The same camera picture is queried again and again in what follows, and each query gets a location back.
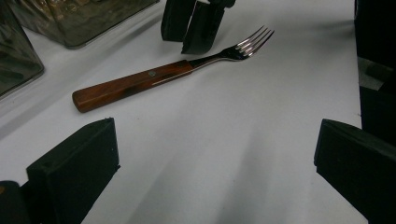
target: black object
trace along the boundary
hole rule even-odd
[[[361,90],[361,127],[382,140],[396,146],[396,95]]]
[[[384,82],[378,91],[396,96],[396,70],[391,73],[390,78]]]
[[[224,8],[235,0],[168,0],[163,13],[161,33],[163,40],[183,41],[182,53],[204,54],[216,38]]]
[[[0,181],[0,223],[31,223],[20,186],[14,181]]]
[[[396,147],[351,125],[324,119],[315,165],[369,223],[396,223]]]
[[[396,68],[396,2],[355,0],[358,56]]]
[[[21,194],[30,221],[81,223],[119,168],[114,119],[82,127],[26,169]]]

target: metal rivet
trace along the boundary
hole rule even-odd
[[[4,191],[6,191],[6,188],[3,186],[0,186],[0,194],[4,193]]]
[[[155,75],[157,75],[157,73],[154,72],[154,71],[149,71],[148,75],[151,76],[151,77],[155,77]]]

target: fork tines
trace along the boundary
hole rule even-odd
[[[238,49],[240,53],[244,54],[244,56],[250,57],[252,54],[257,52],[273,34],[274,30],[270,30],[262,26],[253,35],[237,44],[235,49]]]

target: stainless steel fork head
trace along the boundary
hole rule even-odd
[[[261,49],[264,44],[271,38],[274,34],[274,30],[270,30],[268,28],[264,28],[262,26],[258,31],[256,31],[253,35],[249,36],[245,40],[240,43],[224,49],[220,55],[225,60],[231,61],[242,61],[253,54],[255,54],[259,49]]]

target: wooden handle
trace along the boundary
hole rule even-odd
[[[192,72],[186,60],[169,63],[128,77],[118,78],[73,92],[73,102],[79,112],[85,113],[122,98],[151,89]]]

